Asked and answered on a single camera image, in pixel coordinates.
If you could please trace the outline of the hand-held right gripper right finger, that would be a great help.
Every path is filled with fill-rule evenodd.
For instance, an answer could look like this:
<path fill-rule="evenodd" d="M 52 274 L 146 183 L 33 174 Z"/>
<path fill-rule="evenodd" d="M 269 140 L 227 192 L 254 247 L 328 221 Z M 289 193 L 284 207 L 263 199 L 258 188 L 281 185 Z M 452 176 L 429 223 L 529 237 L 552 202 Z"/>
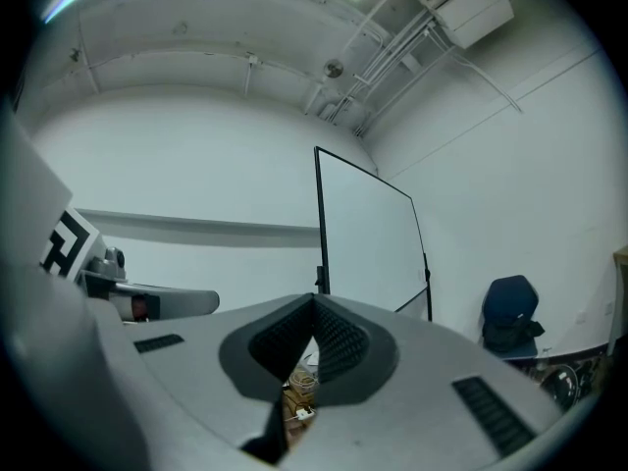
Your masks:
<path fill-rule="evenodd" d="M 554 401 L 481 346 L 434 323 L 334 296 L 321 296 L 379 325 L 395 359 L 361 364 L 330 384 L 361 390 L 387 381 L 360 403 L 317 401 L 313 425 L 288 454 L 289 471 L 486 471 L 530 469 L 542 435 L 560 419 Z"/>

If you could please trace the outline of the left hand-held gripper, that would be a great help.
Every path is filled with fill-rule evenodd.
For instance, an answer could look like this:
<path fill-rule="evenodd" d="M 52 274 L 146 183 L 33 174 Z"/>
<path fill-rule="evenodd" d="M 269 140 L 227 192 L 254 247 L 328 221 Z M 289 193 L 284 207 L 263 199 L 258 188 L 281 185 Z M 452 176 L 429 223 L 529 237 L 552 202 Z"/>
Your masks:
<path fill-rule="evenodd" d="M 220 305 L 214 290 L 128 284 L 124 252 L 106 245 L 102 234 L 71 207 L 55 226 L 39 265 L 75 283 L 87 296 L 112 303 L 124 322 L 207 315 Z"/>

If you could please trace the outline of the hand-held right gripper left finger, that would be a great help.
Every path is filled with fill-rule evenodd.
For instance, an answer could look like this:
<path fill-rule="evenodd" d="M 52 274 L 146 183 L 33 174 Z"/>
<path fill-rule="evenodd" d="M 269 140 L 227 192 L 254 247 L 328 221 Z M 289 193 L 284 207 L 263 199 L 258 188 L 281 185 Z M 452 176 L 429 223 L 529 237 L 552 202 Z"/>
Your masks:
<path fill-rule="evenodd" d="M 157 383 L 192 418 L 267 463 L 288 451 L 283 385 L 312 337 L 312 294 L 127 331 Z"/>

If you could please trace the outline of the white board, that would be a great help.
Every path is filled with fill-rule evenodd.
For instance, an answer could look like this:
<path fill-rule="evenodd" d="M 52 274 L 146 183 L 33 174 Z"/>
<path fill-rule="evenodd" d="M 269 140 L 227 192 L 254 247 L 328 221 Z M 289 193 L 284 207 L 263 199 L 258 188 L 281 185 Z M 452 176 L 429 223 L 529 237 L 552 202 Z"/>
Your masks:
<path fill-rule="evenodd" d="M 431 273 L 412 198 L 321 147 L 314 161 L 318 291 L 431 322 Z"/>

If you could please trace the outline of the black clothing bundle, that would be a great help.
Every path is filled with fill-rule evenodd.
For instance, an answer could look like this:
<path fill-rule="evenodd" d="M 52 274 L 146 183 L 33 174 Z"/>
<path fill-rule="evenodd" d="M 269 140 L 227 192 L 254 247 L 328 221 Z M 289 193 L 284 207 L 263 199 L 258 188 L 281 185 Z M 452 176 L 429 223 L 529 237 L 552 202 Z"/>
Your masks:
<path fill-rule="evenodd" d="M 521 316 L 515 320 L 486 321 L 483 346 L 501 356 L 528 357 L 538 353 L 536 338 L 545 333 L 536 321 Z"/>

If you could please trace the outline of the blue chair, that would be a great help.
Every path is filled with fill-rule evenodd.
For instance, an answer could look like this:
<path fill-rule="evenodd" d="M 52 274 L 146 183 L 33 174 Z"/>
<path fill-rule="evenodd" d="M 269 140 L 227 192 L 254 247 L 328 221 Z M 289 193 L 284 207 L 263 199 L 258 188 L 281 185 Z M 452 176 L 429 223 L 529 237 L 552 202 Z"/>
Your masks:
<path fill-rule="evenodd" d="M 490 284 L 483 301 L 482 330 L 486 321 L 515 320 L 521 316 L 536 321 L 538 305 L 539 296 L 526 277 L 516 275 L 496 279 Z M 538 355 L 537 353 L 528 357 L 508 357 L 492 353 L 509 361 L 530 360 Z"/>

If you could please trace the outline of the black helmet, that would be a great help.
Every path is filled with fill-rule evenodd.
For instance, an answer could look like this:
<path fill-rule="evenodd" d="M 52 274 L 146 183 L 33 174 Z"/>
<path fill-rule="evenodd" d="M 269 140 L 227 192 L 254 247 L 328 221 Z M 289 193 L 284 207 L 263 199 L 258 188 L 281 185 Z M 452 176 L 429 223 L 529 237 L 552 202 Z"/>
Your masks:
<path fill-rule="evenodd" d="M 557 365 L 541 381 L 541 388 L 566 412 L 593 390 L 593 363 Z"/>

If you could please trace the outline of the white ceiling pipes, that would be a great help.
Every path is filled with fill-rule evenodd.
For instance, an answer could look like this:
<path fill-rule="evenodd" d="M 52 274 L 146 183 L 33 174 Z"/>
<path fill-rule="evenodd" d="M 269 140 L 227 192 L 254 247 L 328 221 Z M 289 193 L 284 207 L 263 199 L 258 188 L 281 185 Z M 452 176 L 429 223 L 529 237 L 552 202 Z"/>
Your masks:
<path fill-rule="evenodd" d="M 399 64 L 404 63 L 412 55 L 412 51 L 426 40 L 431 40 L 435 44 L 441 51 L 442 58 L 453 50 L 463 50 L 447 38 L 442 27 L 423 6 L 423 10 L 368 62 L 364 72 L 353 76 L 353 84 L 348 92 L 341 96 L 340 101 L 323 110 L 326 120 L 334 122 L 339 113 L 352 104 L 358 103 L 365 107 L 368 99 L 385 83 L 391 72 Z"/>

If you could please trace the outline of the white air conditioner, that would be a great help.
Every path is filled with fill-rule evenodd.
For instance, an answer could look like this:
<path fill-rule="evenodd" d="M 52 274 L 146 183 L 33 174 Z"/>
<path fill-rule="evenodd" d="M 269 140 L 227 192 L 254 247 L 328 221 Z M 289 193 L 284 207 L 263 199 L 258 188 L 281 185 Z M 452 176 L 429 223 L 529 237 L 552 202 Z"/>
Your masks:
<path fill-rule="evenodd" d="M 510 0 L 418 0 L 447 38 L 467 49 L 514 18 Z"/>

